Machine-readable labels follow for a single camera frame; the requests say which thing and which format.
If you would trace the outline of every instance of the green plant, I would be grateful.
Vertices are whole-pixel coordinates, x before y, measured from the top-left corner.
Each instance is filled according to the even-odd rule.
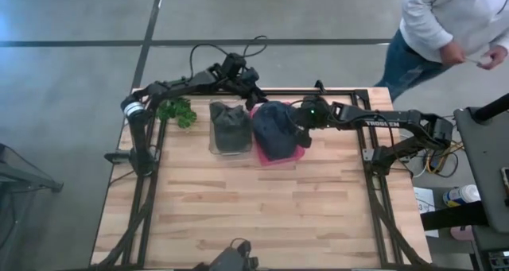
[[[175,118],[177,125],[186,129],[196,121],[196,112],[191,109],[191,101],[183,97],[165,100],[156,113],[160,120]]]

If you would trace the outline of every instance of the black clamp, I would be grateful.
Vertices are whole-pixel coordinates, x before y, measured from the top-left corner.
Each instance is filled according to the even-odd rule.
[[[317,80],[315,82],[315,88],[318,88],[321,95],[327,94],[327,91],[325,90],[324,84],[321,82],[321,80]]]
[[[249,257],[251,243],[244,240],[236,249],[226,248],[210,265],[200,263],[192,271],[254,271],[258,259]]]

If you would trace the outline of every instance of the concrete floor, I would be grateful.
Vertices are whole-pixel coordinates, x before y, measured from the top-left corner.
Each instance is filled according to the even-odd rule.
[[[390,38],[401,0],[162,0],[154,40]],[[154,0],[0,0],[0,41],[143,40]],[[226,47],[239,51],[240,47]],[[272,46],[248,60],[265,87],[370,87],[383,73],[386,45]],[[151,48],[142,85],[188,74],[190,47]],[[16,270],[87,266],[122,125],[120,101],[133,83],[140,47],[0,47],[0,142],[64,181],[38,192],[14,260]],[[196,70],[222,56],[199,48]],[[399,110],[451,114],[508,91],[509,65],[472,64],[409,91]],[[466,159],[449,179],[424,175],[421,187],[473,182]],[[420,171],[419,163],[412,163]],[[438,265],[457,260],[432,250]]]

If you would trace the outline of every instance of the clear plastic container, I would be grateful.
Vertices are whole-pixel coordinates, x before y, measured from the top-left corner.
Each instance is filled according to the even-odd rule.
[[[216,155],[239,155],[251,151],[253,130],[243,100],[211,100],[210,142],[208,149]]]

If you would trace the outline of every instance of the wooden table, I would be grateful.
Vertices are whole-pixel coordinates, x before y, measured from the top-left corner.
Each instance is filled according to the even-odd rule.
[[[387,89],[368,90],[372,109],[393,109]],[[298,162],[262,168],[254,150],[238,157],[211,154],[211,97],[189,98],[197,123],[189,131],[174,122],[166,128],[147,268],[192,268],[210,262],[233,238],[251,241],[251,255],[258,256],[260,267],[379,267],[355,131],[314,130],[313,145]],[[351,103],[345,96],[325,98]],[[379,128],[377,134],[381,145],[390,145],[387,129]],[[119,147],[130,145],[124,127]],[[112,179],[130,170],[129,165],[117,165]],[[408,173],[394,171],[387,182],[396,225],[419,255],[430,261]],[[101,261],[126,230],[134,183],[135,176],[129,176],[110,187],[92,263]],[[384,238],[392,256],[387,230]]]

